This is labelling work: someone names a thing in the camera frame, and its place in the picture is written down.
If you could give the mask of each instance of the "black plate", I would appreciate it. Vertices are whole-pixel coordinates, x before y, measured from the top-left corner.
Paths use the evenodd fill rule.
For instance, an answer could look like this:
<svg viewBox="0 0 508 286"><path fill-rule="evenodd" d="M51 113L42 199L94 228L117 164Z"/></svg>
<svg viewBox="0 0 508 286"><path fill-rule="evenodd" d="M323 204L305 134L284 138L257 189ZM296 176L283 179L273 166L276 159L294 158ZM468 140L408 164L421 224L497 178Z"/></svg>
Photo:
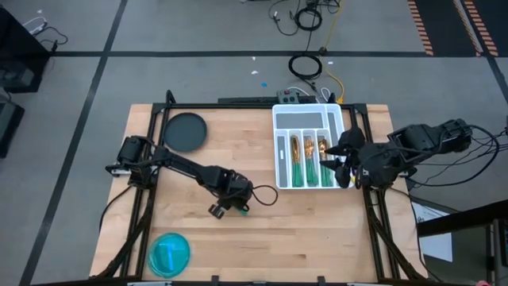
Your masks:
<svg viewBox="0 0 508 286"><path fill-rule="evenodd" d="M164 142L179 152L191 152L203 145L206 139L206 122L193 113L181 113L171 118L164 130Z"/></svg>

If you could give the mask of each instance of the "wooden tabletop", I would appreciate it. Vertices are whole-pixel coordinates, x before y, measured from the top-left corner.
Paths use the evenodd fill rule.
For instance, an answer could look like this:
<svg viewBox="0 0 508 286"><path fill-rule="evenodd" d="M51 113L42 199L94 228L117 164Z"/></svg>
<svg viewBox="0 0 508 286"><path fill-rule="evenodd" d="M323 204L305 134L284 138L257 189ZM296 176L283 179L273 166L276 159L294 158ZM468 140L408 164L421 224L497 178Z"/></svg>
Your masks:
<svg viewBox="0 0 508 286"><path fill-rule="evenodd" d="M151 105L131 106L125 136L146 135L151 109ZM275 186L271 110L179 109L172 110L170 117L182 112L201 115L208 126L204 146L184 154L186 158L203 165L232 168L255 186ZM349 129L350 116L348 111L343 113L344 127ZM392 131L387 106L369 105L368 113L374 141L387 141L386 135ZM109 200L125 189L127 179L124 176L113 180ZM406 191L400 180L394 187ZM101 272L124 243L134 194L135 191L129 192L108 210L91 275ZM264 201L273 200L269 189L259 189L256 194ZM394 191L387 192L386 201L394 242L416 270L426 276L418 259L410 201ZM191 250L189 265L173 280L210 280L212 275L219 275L221 281L314 282L317 276L325 276L327 282L377 281L359 190L280 191L279 201L273 207L251 200L247 217L231 210L221 220L208 213L215 202L192 179L161 170L149 244L161 234L176 232L187 238ZM385 276L389 277L386 248L379 241ZM133 248L131 273L137 250L138 245ZM160 278L145 266L144 279Z"/></svg>

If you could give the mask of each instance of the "teal plastic dish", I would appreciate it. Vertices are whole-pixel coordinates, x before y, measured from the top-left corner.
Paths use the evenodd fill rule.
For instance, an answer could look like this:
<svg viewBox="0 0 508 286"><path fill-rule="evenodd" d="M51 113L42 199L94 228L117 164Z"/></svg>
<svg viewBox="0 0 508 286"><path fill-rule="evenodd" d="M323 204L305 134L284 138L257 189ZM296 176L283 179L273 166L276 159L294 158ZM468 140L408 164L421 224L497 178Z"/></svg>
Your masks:
<svg viewBox="0 0 508 286"><path fill-rule="evenodd" d="M153 274L172 278L179 275L189 263L191 248L189 242L180 234L163 234L150 246L148 267Z"/></svg>

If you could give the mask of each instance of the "gray floor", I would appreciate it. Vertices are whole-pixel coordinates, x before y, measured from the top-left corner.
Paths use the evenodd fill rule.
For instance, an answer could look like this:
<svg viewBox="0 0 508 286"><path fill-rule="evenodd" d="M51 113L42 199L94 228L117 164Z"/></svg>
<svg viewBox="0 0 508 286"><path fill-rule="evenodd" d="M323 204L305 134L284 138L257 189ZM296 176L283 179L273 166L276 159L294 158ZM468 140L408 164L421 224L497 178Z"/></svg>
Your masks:
<svg viewBox="0 0 508 286"><path fill-rule="evenodd" d="M20 22L45 16L50 25L69 36L69 43L60 49L63 51L102 51L119 2L0 0ZM277 6L286 21L281 22L283 29L293 29L283 11L295 3ZM267 18L269 5L236 0L129 0L113 50L303 50L308 33L280 35ZM332 17L323 14L323 27L313 33L310 49L322 45L331 25ZM416 31L406 0L348 0L329 50L421 52ZM9 156L0 161L0 277L6 285L19 283L98 60L54 58L39 92L14 96L26 113ZM167 89L173 91L177 102L273 96L289 86L308 90L287 70L288 60L109 58L33 283L87 277L97 243L98 219L111 183L104 166L114 161L131 104L161 102ZM387 104L395 128L419 122L435 125L450 118L463 118L493 133L505 125L508 105L485 59L337 57L325 62L344 82L346 102ZM508 61L500 59L498 63L507 73ZM301 69L309 66L298 63ZM317 85L339 91L326 76L318 79ZM456 157L434 160L449 162ZM501 154L484 174L467 184L422 187L414 194L459 210L506 199L507 180L502 173L506 159L506 154ZM460 180L479 168L480 164L451 168L433 182ZM420 168L417 178L424 180L440 170Z"/></svg>

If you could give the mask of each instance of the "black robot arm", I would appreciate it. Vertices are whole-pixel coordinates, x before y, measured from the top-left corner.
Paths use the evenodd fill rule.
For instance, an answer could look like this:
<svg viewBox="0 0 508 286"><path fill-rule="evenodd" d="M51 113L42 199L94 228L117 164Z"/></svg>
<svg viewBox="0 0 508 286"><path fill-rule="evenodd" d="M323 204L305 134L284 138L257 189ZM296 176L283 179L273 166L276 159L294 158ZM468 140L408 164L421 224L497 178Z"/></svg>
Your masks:
<svg viewBox="0 0 508 286"><path fill-rule="evenodd" d="M153 149L151 158L138 161L146 148ZM106 171L114 173L114 170L119 168L130 170L129 185L138 188L149 188L155 169L162 167L196 180L201 187L217 198L217 203L208 210L216 218L222 218L225 210L231 207L241 211L249 210L247 202L251 199L253 189L250 180L220 166L202 166L170 152L163 146L153 144L146 137L127 137L117 161L119 164L106 166Z"/></svg>
<svg viewBox="0 0 508 286"><path fill-rule="evenodd" d="M321 164L335 171L341 187L348 187L353 173L358 188L387 188L399 173L413 175L416 165L436 154L464 151L471 144L471 136L471 128L462 119L434 127L410 125L389 134L386 143L366 142L356 127L342 133L339 144L326 150L345 160L337 158Z"/></svg>

